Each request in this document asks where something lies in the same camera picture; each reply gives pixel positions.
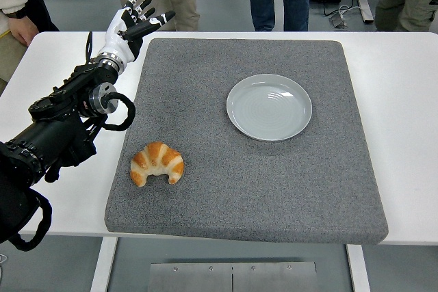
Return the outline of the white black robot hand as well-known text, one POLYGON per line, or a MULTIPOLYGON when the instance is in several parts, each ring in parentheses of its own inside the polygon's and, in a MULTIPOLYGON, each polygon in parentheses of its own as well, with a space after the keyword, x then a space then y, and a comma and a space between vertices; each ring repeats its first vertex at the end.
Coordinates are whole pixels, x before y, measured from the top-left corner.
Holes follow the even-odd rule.
POLYGON ((121 73, 137 59, 143 37, 174 18, 172 10, 155 16, 150 4, 151 0, 127 0, 117 11, 105 33, 105 45, 96 57, 99 66, 111 66, 121 73))

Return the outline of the person's hand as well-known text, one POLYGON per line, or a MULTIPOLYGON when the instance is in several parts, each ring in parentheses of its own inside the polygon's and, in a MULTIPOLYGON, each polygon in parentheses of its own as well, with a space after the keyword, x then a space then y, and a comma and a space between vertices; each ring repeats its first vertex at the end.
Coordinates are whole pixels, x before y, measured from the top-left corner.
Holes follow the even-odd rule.
POLYGON ((8 24, 12 35, 23 45, 29 46, 34 37, 39 34, 36 25, 27 17, 9 18, 8 24))

